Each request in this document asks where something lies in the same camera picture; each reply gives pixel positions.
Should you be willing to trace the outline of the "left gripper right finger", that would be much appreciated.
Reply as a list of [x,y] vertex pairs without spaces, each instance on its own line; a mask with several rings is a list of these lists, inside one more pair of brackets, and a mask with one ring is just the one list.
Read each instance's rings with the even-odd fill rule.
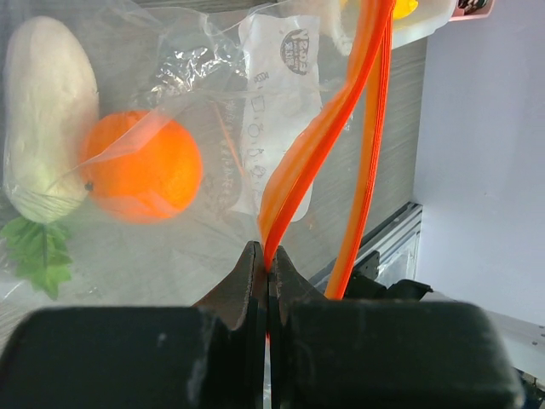
[[269,273],[274,408],[520,408],[524,389],[482,308],[329,300],[278,249]]

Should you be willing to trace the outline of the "orange toy orange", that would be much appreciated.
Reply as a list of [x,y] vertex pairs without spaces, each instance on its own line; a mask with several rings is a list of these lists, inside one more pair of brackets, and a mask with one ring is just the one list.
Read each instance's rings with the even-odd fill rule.
[[85,136],[78,171],[95,205],[133,224],[179,215],[198,195],[204,166],[198,144],[174,120],[141,121],[147,110],[111,113]]

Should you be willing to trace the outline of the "white toy radish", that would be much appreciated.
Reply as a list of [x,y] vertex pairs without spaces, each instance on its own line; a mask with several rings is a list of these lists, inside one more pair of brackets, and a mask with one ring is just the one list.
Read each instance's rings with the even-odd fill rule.
[[61,219],[88,194],[76,173],[77,150],[99,117],[95,73],[72,32],[38,16],[9,39],[3,84],[3,190],[19,215],[1,235],[16,276],[56,299],[72,264]]

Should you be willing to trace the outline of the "clear orange zip top bag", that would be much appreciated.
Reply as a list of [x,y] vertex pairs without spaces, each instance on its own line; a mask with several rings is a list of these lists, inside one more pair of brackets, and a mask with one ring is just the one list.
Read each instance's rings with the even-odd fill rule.
[[178,1],[2,2],[1,230],[19,215],[3,190],[6,53],[14,31],[38,16],[62,22],[89,57],[99,92],[90,131],[111,113],[147,110],[141,124],[158,116],[159,130],[174,120],[190,132],[204,173],[192,204],[161,222],[124,222],[87,194],[61,219],[72,264],[56,299],[16,276],[1,235],[2,340],[42,308],[193,305],[247,242],[266,241],[270,209],[304,171],[318,121],[351,83],[353,39],[339,1],[220,13]]

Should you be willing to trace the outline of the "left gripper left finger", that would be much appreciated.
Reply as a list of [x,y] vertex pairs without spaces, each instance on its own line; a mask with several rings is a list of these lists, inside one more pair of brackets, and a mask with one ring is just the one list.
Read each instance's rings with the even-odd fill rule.
[[267,276],[249,242],[191,307],[42,308],[1,356],[4,408],[260,408]]

